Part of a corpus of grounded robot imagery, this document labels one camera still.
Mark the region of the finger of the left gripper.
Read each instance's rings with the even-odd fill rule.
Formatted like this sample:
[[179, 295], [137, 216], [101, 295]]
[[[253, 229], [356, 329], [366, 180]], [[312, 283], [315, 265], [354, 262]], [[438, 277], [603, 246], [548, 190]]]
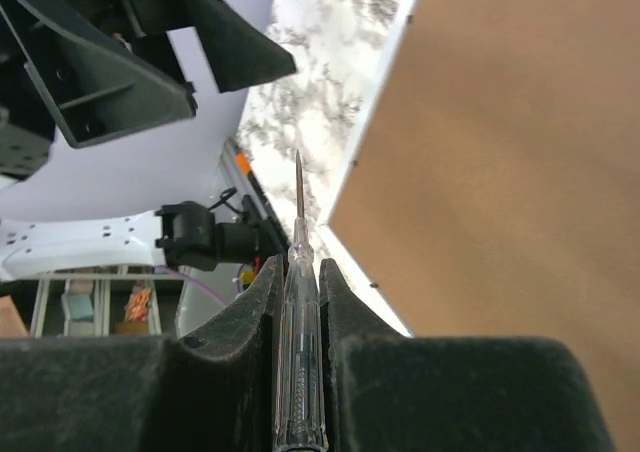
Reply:
[[65, 0], [1, 0], [25, 68], [68, 144], [89, 147], [196, 114], [192, 94]]
[[296, 72], [293, 55], [254, 28], [225, 0], [189, 0], [190, 14], [221, 92], [235, 92]]

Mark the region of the white picture frame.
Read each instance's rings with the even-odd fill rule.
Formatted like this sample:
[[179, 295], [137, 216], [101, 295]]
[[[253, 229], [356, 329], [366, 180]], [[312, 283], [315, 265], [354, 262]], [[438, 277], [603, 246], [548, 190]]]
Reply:
[[540, 335], [639, 447], [639, 0], [418, 0], [330, 220], [418, 336]]

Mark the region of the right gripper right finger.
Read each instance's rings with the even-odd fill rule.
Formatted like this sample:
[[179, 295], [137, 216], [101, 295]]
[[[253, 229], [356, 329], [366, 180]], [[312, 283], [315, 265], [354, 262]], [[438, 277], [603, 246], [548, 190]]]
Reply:
[[609, 451], [585, 372], [542, 337], [408, 338], [320, 268], [334, 451]]

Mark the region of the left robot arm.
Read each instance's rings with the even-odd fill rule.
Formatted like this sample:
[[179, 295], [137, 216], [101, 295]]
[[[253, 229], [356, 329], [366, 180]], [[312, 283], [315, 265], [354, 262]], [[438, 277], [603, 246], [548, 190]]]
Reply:
[[[198, 112], [168, 34], [193, 28], [217, 88], [242, 91], [292, 75], [293, 56], [226, 0], [1, 0], [1, 174], [23, 182], [56, 133], [99, 146]], [[1, 223], [1, 277], [97, 265], [212, 270], [257, 267], [287, 238], [261, 191], [220, 222], [192, 201], [97, 220]]]

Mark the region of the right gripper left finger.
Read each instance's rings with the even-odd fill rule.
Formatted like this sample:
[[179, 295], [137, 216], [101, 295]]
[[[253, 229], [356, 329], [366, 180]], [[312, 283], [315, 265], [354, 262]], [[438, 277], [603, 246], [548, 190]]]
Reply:
[[280, 257], [175, 339], [124, 335], [1, 344], [5, 451], [268, 451]]

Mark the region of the clear tester screwdriver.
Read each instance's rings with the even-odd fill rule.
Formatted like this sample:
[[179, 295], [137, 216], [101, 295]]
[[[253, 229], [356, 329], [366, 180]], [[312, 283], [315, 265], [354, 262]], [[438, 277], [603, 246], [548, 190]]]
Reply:
[[297, 215], [281, 303], [273, 449], [326, 451], [320, 295], [299, 155], [295, 167]]

